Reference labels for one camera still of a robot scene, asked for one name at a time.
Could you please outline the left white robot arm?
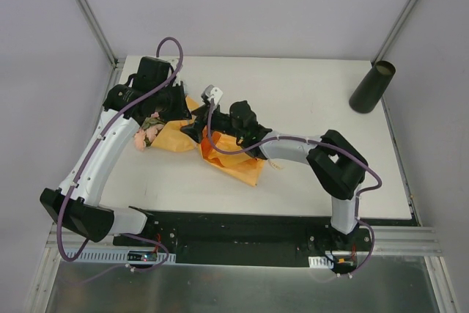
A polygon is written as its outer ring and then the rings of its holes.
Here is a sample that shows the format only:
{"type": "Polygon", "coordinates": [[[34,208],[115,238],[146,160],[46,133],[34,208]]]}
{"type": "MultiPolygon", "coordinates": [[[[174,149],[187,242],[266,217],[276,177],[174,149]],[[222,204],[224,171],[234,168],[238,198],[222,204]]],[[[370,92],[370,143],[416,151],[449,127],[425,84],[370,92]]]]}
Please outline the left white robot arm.
{"type": "Polygon", "coordinates": [[[95,132],[73,170],[57,189],[46,188],[40,196],[58,227],[95,243],[123,233],[138,246],[154,240],[155,229],[144,211],[100,202],[111,171],[145,119],[155,112],[166,122],[191,118],[184,87],[175,78],[170,62],[144,56],[126,83],[109,90],[95,132]]]}

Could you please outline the cream printed ribbon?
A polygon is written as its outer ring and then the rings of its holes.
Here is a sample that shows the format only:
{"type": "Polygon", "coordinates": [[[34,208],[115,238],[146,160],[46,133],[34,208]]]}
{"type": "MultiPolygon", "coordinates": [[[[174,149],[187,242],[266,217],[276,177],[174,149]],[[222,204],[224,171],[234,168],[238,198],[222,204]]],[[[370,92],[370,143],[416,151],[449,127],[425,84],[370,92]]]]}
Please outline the cream printed ribbon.
{"type": "Polygon", "coordinates": [[[275,170],[277,170],[277,171],[281,171],[281,170],[284,169],[284,166],[282,166],[282,165],[279,164],[279,163],[274,162],[274,161],[271,160],[271,159],[268,159],[267,162],[268,162],[268,164],[269,164],[273,169],[275,169],[275,170]]]}

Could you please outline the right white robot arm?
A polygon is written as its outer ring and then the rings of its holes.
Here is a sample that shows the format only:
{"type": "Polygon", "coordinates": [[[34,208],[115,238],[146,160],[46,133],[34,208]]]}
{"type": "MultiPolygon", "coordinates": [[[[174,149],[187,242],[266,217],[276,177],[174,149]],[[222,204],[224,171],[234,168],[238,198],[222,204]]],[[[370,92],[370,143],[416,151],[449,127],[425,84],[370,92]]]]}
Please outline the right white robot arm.
{"type": "Polygon", "coordinates": [[[331,196],[331,245],[343,251],[355,243],[357,193],[368,163],[338,131],[328,130],[318,141],[280,134],[258,123],[245,100],[233,103],[227,114],[206,102],[194,110],[193,115],[194,122],[180,131],[197,144],[210,133],[219,132],[234,137],[241,153],[252,158],[281,159],[310,166],[322,188],[331,196]]]}

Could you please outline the orange paper flower wrapping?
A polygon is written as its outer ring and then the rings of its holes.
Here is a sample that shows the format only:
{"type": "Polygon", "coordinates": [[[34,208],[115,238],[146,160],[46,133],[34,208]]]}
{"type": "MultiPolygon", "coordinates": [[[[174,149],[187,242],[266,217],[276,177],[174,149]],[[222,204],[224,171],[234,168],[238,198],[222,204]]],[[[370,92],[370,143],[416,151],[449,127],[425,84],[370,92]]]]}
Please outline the orange paper flower wrapping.
{"type": "Polygon", "coordinates": [[[150,147],[169,152],[197,150],[202,159],[209,165],[250,186],[257,185],[265,163],[263,160],[252,158],[245,153],[231,155],[231,152],[239,151],[240,147],[236,145],[234,137],[219,132],[212,133],[212,141],[206,137],[201,144],[196,144],[191,138],[180,132],[182,126],[192,122],[194,122],[193,119],[163,122],[164,128],[150,147]]]}

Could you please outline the artificial flower bunch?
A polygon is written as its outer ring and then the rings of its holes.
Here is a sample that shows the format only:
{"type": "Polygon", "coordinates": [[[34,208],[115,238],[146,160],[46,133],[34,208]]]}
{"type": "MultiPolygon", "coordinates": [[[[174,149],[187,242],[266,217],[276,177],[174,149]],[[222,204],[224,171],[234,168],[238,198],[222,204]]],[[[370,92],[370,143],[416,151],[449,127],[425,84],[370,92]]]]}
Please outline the artificial flower bunch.
{"type": "Polygon", "coordinates": [[[133,136],[133,143],[137,150],[143,151],[145,148],[149,147],[161,130],[164,128],[165,124],[160,119],[158,112],[153,113],[150,117],[147,117],[142,126],[137,130],[133,136]]]}

